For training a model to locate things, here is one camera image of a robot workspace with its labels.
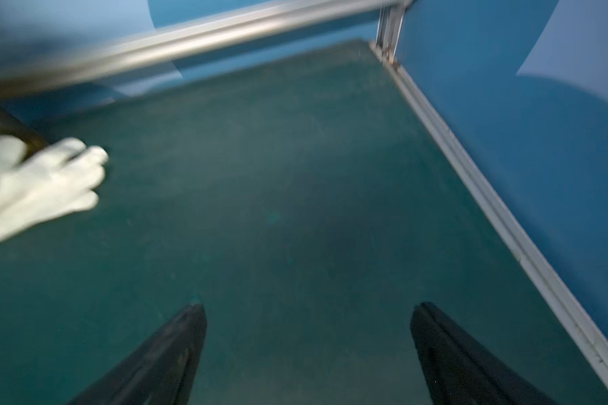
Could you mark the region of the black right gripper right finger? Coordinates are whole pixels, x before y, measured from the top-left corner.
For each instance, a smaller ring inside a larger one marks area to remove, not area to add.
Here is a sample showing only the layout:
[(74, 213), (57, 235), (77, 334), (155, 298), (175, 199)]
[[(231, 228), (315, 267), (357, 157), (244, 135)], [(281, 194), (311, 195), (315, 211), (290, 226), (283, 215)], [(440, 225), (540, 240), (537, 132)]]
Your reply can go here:
[(410, 332), (434, 404), (553, 404), (432, 302), (417, 305)]

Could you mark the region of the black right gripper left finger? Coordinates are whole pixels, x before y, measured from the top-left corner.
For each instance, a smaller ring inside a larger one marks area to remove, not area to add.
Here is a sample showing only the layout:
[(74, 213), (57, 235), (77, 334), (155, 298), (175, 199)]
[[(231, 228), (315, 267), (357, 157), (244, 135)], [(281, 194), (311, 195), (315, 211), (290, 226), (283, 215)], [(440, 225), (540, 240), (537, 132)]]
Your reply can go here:
[(207, 332), (204, 306), (184, 307), (71, 404), (186, 404)]

